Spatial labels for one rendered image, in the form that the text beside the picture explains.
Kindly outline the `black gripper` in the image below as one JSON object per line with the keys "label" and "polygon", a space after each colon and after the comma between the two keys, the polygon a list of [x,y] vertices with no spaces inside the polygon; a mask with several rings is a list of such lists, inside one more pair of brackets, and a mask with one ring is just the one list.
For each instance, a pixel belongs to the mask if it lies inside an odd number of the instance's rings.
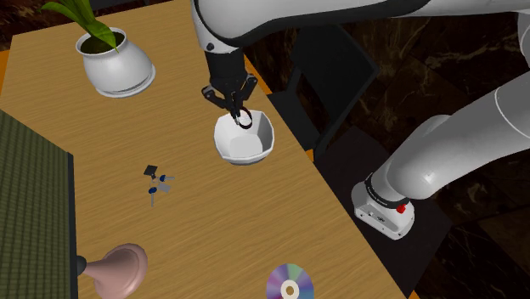
{"label": "black gripper", "polygon": [[240,112],[247,112],[244,102],[251,96],[258,80],[247,73],[241,48],[227,54],[205,52],[205,56],[210,72],[210,85],[201,89],[203,97],[227,110],[238,121]]}

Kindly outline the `white faceted bowl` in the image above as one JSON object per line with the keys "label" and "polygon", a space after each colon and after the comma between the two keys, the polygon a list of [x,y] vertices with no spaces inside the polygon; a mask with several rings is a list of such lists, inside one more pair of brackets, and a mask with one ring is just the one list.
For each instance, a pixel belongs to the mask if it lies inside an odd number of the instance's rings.
{"label": "white faceted bowl", "polygon": [[250,110],[248,129],[237,125],[230,114],[217,119],[213,141],[221,158],[234,165],[250,165],[263,160],[274,147],[274,129],[267,115]]}

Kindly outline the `black chair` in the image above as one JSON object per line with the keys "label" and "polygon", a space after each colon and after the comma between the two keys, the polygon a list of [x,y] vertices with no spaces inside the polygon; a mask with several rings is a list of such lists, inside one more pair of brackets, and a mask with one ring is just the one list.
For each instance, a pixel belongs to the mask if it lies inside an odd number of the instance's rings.
{"label": "black chair", "polygon": [[[301,147],[311,150],[317,160],[379,68],[340,25],[300,29],[290,60],[293,68],[286,89],[268,98]],[[330,117],[321,133],[296,95],[301,77],[307,79]]]}

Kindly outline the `green plant in white pot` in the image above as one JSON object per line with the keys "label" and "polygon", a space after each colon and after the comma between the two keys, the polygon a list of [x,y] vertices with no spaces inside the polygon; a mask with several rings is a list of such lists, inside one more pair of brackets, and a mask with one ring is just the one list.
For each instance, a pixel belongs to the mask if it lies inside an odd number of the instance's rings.
{"label": "green plant in white pot", "polygon": [[109,27],[94,16],[89,0],[57,0],[43,10],[62,14],[85,34],[76,42],[87,79],[109,98],[127,98],[143,92],[154,81],[156,69],[148,55],[120,28]]}

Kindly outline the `bunch of blue keys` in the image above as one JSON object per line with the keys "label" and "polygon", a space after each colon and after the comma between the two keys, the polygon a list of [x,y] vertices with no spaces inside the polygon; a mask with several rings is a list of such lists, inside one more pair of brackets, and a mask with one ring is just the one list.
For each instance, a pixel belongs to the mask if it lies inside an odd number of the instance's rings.
{"label": "bunch of blue keys", "polygon": [[171,186],[168,182],[171,182],[175,177],[170,177],[167,175],[156,174],[158,166],[148,165],[144,170],[144,175],[150,178],[149,190],[150,194],[150,206],[153,207],[155,204],[155,193],[158,191],[168,193],[171,190]]}

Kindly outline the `wooden table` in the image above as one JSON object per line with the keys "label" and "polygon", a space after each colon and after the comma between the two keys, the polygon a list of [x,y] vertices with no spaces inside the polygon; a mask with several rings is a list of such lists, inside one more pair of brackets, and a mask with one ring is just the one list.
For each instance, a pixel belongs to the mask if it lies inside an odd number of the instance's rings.
{"label": "wooden table", "polygon": [[[316,299],[405,299],[262,90],[248,105],[273,124],[271,154],[250,166],[218,155],[222,111],[201,94],[209,72],[189,0],[103,21],[152,60],[145,91],[97,93],[71,23],[13,38],[0,95],[0,110],[73,154],[80,255],[141,245],[149,269],[131,299],[266,299],[283,263],[307,271]],[[153,207],[148,165],[175,177]]]}

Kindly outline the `shiny compact disc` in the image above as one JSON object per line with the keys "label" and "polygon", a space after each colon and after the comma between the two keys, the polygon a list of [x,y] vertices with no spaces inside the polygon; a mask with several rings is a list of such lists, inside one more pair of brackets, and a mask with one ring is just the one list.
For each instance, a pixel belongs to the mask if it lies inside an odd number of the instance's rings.
{"label": "shiny compact disc", "polygon": [[267,299],[314,299],[313,282],[307,272],[285,263],[271,272],[266,284]]}

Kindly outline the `pink plunger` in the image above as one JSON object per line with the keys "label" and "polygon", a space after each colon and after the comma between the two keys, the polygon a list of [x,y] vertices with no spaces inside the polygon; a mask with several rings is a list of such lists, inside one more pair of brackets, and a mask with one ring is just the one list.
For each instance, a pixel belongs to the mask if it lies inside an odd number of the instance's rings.
{"label": "pink plunger", "polygon": [[147,270],[145,250],[132,243],[115,247],[98,261],[76,257],[77,275],[93,278],[94,289],[102,299],[126,299],[140,286]]}

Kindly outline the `green woven block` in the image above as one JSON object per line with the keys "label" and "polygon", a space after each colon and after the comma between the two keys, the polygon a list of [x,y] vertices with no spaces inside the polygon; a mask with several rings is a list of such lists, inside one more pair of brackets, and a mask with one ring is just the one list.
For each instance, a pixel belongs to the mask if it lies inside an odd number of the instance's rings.
{"label": "green woven block", "polygon": [[77,299],[72,156],[0,110],[0,299]]}

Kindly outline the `dark robot stand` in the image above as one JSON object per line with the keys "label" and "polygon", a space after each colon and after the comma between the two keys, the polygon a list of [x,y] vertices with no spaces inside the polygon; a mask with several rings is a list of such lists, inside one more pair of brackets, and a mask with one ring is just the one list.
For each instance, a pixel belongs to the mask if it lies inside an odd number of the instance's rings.
{"label": "dark robot stand", "polygon": [[315,166],[402,293],[409,296],[452,222],[435,202],[415,200],[411,230],[402,239],[391,240],[355,216],[352,188],[388,157],[376,140],[357,127],[351,127],[315,161]]}

